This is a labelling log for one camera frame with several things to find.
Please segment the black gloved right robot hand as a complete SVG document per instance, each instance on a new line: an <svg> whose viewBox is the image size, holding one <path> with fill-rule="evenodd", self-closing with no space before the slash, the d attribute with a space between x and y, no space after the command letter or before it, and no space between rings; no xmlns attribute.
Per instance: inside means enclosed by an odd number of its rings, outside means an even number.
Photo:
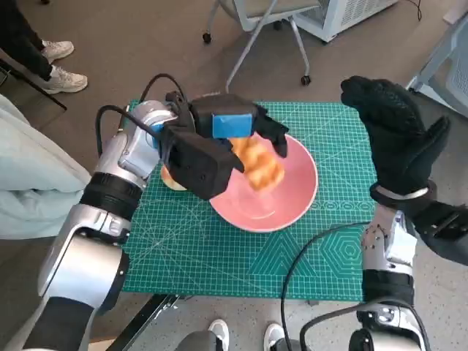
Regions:
<svg viewBox="0 0 468 351"><path fill-rule="evenodd" d="M408 90L385 79L343 80L341 102L357 110L366 128L379 186L401 196L429 186L432 165L447 144L449 118L424 127Z"/></svg>

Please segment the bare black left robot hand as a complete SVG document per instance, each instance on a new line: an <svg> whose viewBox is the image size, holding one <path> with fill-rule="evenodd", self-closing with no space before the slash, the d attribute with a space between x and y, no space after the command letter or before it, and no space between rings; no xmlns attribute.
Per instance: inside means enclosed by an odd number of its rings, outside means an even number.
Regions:
<svg viewBox="0 0 468 351"><path fill-rule="evenodd" d="M287 156L289 129L268 115L268 110L235 94L212 94L192 100L189 110L197 133L206 138L251 137L269 140L275 152Z"/></svg>

